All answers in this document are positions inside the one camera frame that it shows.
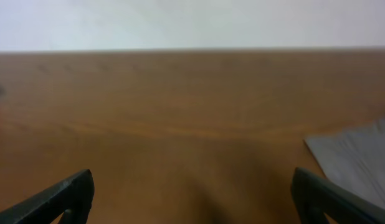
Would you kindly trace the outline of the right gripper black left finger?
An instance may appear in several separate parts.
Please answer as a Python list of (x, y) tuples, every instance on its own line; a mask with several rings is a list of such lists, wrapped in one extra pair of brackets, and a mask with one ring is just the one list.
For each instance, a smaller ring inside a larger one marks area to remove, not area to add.
[(85, 169), (61, 180), (8, 209), (0, 212), (0, 223), (60, 223), (85, 224), (95, 192), (92, 173)]

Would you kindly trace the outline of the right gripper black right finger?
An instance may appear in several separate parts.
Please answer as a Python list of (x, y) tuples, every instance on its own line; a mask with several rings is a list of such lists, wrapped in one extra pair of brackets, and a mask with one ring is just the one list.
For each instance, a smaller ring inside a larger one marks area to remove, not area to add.
[(328, 223), (328, 217), (337, 223), (385, 224), (385, 209), (301, 167), (293, 174), (291, 194), (304, 224)]

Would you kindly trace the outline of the grey shorts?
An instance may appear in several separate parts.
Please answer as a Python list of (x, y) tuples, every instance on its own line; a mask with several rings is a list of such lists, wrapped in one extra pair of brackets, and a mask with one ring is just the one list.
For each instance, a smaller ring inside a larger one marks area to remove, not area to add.
[(305, 143), (330, 181), (385, 209), (385, 118)]

